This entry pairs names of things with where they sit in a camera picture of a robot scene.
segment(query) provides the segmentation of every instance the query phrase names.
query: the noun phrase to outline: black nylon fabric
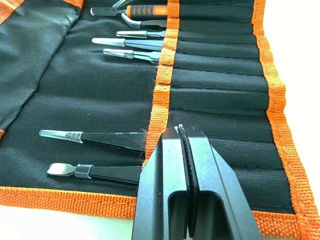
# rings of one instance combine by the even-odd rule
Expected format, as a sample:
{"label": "black nylon fabric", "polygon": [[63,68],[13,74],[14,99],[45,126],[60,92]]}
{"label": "black nylon fabric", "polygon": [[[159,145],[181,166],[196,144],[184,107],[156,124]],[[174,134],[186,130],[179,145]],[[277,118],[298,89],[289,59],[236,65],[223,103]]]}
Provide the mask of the black nylon fabric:
{"label": "black nylon fabric", "polygon": [[[24,68],[15,78],[25,93],[17,91],[12,95],[17,99],[14,104],[0,111],[0,127],[6,130],[0,140],[0,186],[137,195],[137,187],[131,184],[50,176],[47,169],[52,163],[137,166],[143,155],[38,135],[42,129],[148,129],[156,67],[143,60],[105,56],[104,46],[91,42],[92,38],[114,38],[116,31],[134,30],[120,16],[91,16],[91,7],[112,4],[113,0],[86,0],[76,21],[79,9],[70,4],[29,0],[0,25],[5,36],[0,43],[6,46],[0,48],[0,70],[6,74],[0,79],[14,79],[16,71],[2,64],[14,56],[17,47],[28,49],[17,54]],[[32,23],[34,14],[19,18],[32,9],[40,19],[37,26]],[[186,124],[201,129],[235,171],[252,210],[294,214],[289,183],[266,116],[268,86],[252,33],[252,12],[253,0],[180,0],[168,127]],[[13,30],[10,23],[20,27]],[[45,34],[37,35],[36,41],[34,35],[17,35],[9,41],[11,32],[27,35],[25,31],[33,26],[33,33],[38,34],[46,26]],[[35,53],[45,50],[45,57],[32,61],[38,56]],[[20,69],[21,62],[8,63],[14,66],[10,69]],[[9,103],[8,97],[0,96],[0,100]]]}
{"label": "black nylon fabric", "polygon": [[[76,14],[74,6],[58,2],[56,4],[67,6]],[[52,8],[45,0],[25,3],[19,7],[18,13],[41,6],[46,9],[43,14],[37,12],[42,17],[42,24],[45,26],[46,21],[52,21],[45,15],[49,11],[56,14],[54,21],[59,24],[61,8]],[[136,196],[137,187],[132,184],[98,178],[85,180],[51,176],[47,170],[52,163],[138,166],[142,165],[144,155],[101,145],[40,137],[38,134],[43,129],[87,133],[126,133],[148,129],[157,69],[143,60],[106,56],[103,54],[105,46],[91,42],[92,38],[114,38],[119,30],[132,30],[120,16],[91,16],[91,7],[109,7],[112,4],[113,0],[86,0],[80,18],[67,34],[61,27],[61,31],[56,33],[60,39],[50,38],[57,49],[45,66],[47,69],[41,69],[45,71],[38,89],[0,140],[0,186]],[[10,21],[19,24],[20,34],[24,34],[27,20],[34,17],[18,18],[18,13],[3,23],[2,29],[6,30],[7,36],[16,31],[11,26],[6,27]],[[39,38],[42,38],[38,42],[41,49],[47,47],[44,44],[48,41],[42,35]],[[29,44],[30,52],[41,51],[33,48],[33,40],[18,38],[11,41],[16,46]],[[23,56],[21,59],[28,69],[23,81],[31,82],[34,80],[34,62],[26,62]]]}
{"label": "black nylon fabric", "polygon": [[61,0],[28,0],[0,24],[0,130],[36,91],[80,9]]}
{"label": "black nylon fabric", "polygon": [[[192,8],[208,11],[199,16]],[[210,18],[213,9],[225,11]],[[266,115],[268,85],[252,14],[253,1],[180,1],[168,127],[201,129],[235,171],[252,210],[294,214]]]}

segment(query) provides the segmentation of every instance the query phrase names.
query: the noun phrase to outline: fabric slot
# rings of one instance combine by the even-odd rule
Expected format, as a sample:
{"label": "fabric slot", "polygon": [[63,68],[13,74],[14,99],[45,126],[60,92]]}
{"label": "fabric slot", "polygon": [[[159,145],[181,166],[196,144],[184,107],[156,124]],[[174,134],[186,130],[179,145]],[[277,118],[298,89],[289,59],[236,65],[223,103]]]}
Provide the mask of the fabric slot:
{"label": "fabric slot", "polygon": [[183,5],[253,4],[254,0],[179,0]]}
{"label": "fabric slot", "polygon": [[188,32],[193,34],[207,34],[209,36],[216,33],[226,34],[248,34],[252,35],[253,27],[250,22],[223,22],[210,20],[180,20],[180,32]]}
{"label": "fabric slot", "polygon": [[263,76],[214,71],[193,71],[178,68],[173,70],[171,85],[173,87],[185,88],[268,92],[268,85]]}
{"label": "fabric slot", "polygon": [[273,142],[219,138],[209,138],[209,142],[232,168],[284,169]]}
{"label": "fabric slot", "polygon": [[284,170],[235,168],[234,172],[253,211],[295,213]]}
{"label": "fabric slot", "polygon": [[201,129],[209,138],[272,143],[265,116],[212,114],[170,109],[168,128],[179,124]]}
{"label": "fabric slot", "polygon": [[259,60],[252,58],[240,59],[177,53],[175,54],[173,67],[195,71],[263,76]]}
{"label": "fabric slot", "polygon": [[265,115],[267,92],[206,88],[171,88],[170,107],[187,111],[219,114]]}
{"label": "fabric slot", "polygon": [[233,4],[181,5],[180,19],[198,19],[221,22],[251,23],[251,6]]}
{"label": "fabric slot", "polygon": [[179,41],[194,43],[215,43],[215,44],[252,44],[257,46],[257,40],[254,35],[235,34],[235,33],[212,33],[180,31]]}
{"label": "fabric slot", "polygon": [[259,50],[253,44],[220,44],[178,41],[177,53],[223,58],[258,59]]}

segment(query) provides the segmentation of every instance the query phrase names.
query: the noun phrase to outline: silver tweezer tip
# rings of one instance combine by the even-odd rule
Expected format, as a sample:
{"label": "silver tweezer tip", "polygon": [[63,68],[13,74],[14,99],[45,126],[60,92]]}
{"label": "silver tweezer tip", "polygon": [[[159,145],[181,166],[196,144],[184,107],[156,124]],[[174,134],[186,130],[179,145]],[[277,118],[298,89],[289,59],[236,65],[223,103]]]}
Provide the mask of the silver tweezer tip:
{"label": "silver tweezer tip", "polygon": [[147,33],[147,31],[117,31],[115,35],[117,37],[146,39]]}
{"label": "silver tweezer tip", "polygon": [[134,59],[133,50],[122,50],[122,49],[103,49],[103,53],[110,56],[122,57],[127,59]]}
{"label": "silver tweezer tip", "polygon": [[55,130],[41,130],[39,135],[41,137],[68,140],[76,143],[83,143],[81,140],[82,131],[55,131]]}
{"label": "silver tweezer tip", "polygon": [[131,26],[133,28],[137,28],[137,29],[140,28],[141,21],[134,21],[134,20],[130,19],[124,13],[121,14],[121,17],[129,26]]}
{"label": "silver tweezer tip", "polygon": [[124,38],[92,38],[94,44],[105,44],[111,46],[125,47]]}
{"label": "silver tweezer tip", "polygon": [[65,163],[53,163],[47,173],[56,176],[70,176],[75,173],[76,167]]}

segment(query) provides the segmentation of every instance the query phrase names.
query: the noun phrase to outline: black tweezer handle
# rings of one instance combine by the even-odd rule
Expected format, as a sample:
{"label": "black tweezer handle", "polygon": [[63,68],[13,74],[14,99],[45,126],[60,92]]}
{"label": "black tweezer handle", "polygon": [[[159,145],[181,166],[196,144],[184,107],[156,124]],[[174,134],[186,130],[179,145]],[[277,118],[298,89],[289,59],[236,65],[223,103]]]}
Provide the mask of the black tweezer handle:
{"label": "black tweezer handle", "polygon": [[141,166],[92,166],[89,176],[117,182],[139,184]]}
{"label": "black tweezer handle", "polygon": [[142,21],[140,28],[150,28],[150,29],[166,29],[167,20],[147,20]]}
{"label": "black tweezer handle", "polygon": [[100,144],[112,148],[141,153],[145,150],[144,132],[121,133],[82,133],[81,140],[86,143]]}

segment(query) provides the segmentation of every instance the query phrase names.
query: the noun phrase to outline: white surface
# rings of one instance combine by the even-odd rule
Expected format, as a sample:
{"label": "white surface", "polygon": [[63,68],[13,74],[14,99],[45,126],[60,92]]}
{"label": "white surface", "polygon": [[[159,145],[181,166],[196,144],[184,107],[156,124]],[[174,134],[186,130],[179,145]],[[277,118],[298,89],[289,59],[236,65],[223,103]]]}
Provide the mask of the white surface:
{"label": "white surface", "polygon": [[[285,113],[320,207],[318,0],[267,0],[264,28],[286,84]],[[0,233],[8,240],[130,240],[131,220],[0,206]]]}

